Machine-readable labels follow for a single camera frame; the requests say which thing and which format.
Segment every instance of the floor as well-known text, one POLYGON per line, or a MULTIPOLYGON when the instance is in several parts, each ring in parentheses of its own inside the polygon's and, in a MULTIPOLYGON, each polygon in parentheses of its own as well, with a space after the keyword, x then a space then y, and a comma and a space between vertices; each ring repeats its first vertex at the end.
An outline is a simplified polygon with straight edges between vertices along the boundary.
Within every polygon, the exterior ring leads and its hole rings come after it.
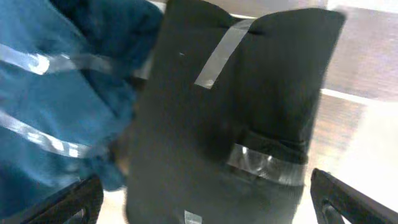
MULTIPOLYGON (((398 212, 398 195, 393 194, 398 184, 398 2, 207 1, 230 13, 253 17, 305 6, 325 6, 346 13, 348 20, 322 90, 305 193, 294 223, 316 223, 309 194, 314 168, 331 172, 398 212)), ((98 223, 123 223, 123 203, 123 190, 106 193, 98 223)))

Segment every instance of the transparent adhesive tape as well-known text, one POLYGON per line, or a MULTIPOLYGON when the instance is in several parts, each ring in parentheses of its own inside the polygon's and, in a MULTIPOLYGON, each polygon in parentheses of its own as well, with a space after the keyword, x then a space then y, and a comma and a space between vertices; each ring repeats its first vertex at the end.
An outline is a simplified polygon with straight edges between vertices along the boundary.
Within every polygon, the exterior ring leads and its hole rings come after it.
POLYGON ((307 165, 282 161, 267 154, 235 144, 228 165, 273 182, 301 186, 304 184, 307 165))
POLYGON ((242 41, 254 21, 255 19, 245 19, 237 22, 226 31, 196 79, 196 85, 207 89, 213 87, 229 57, 242 41))
POLYGON ((0 44, 0 60, 38 75, 83 69, 112 73, 114 67, 113 60, 104 56, 93 54, 54 56, 28 54, 3 44, 0 44))
POLYGON ((0 126, 14 131, 24 139, 38 144, 42 149, 56 153, 62 156, 74 158, 87 158, 104 154, 108 151, 106 147, 100 146, 95 148, 95 152, 91 147, 78 143, 66 142, 59 140, 49 134, 45 134, 28 124, 15 119, 9 114, 0 110, 0 126))

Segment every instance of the black package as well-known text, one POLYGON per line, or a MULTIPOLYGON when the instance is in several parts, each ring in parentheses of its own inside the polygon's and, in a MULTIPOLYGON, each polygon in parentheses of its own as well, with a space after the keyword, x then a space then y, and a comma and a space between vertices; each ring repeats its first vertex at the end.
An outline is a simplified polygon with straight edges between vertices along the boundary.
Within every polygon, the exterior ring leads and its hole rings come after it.
POLYGON ((231 165, 231 153, 305 167, 344 20, 323 9, 258 18, 204 88, 195 81, 241 19, 207 2, 169 1, 128 148, 129 222, 291 222, 303 184, 250 174, 231 165))

